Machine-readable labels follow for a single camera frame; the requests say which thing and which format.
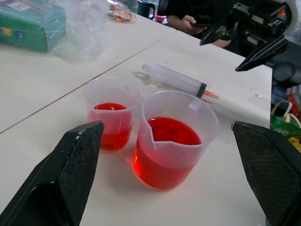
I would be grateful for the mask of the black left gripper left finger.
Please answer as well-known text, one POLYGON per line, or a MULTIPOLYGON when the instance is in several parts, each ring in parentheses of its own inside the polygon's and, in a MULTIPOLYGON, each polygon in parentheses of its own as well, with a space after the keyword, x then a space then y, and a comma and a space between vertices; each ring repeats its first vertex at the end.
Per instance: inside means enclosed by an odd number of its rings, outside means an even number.
POLYGON ((78 226, 95 178, 103 121, 67 131, 0 215, 2 226, 78 226))

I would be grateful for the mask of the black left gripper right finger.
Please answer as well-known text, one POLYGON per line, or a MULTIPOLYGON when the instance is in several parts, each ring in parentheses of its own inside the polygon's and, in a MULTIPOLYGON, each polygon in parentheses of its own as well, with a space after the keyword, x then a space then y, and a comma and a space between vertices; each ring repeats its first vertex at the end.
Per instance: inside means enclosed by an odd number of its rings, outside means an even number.
POLYGON ((270 226, 301 224, 301 154, 280 133, 234 121, 246 179, 270 226))

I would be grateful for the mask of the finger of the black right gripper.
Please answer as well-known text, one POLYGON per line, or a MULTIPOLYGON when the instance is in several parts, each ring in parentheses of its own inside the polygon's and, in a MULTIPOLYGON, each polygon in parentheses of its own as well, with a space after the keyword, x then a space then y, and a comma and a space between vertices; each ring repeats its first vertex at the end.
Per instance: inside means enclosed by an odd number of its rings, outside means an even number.
POLYGON ((232 32, 236 23, 235 16, 228 16, 210 26, 200 40, 200 46, 212 44, 217 40, 231 40, 232 32))
POLYGON ((288 40, 279 37, 271 42, 266 42, 255 49, 236 69, 236 72, 244 72, 265 64, 271 58, 287 49, 288 40))

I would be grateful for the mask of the person's bare hand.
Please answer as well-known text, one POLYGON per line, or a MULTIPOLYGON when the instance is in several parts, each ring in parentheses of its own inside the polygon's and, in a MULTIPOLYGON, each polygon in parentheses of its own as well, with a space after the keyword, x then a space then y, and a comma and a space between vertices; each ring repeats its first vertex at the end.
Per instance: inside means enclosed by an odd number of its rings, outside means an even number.
POLYGON ((193 17, 189 15, 184 16, 184 18, 181 20, 182 31, 193 36, 202 33, 207 29, 207 27, 194 27, 192 26, 193 24, 196 24, 196 20, 193 17))

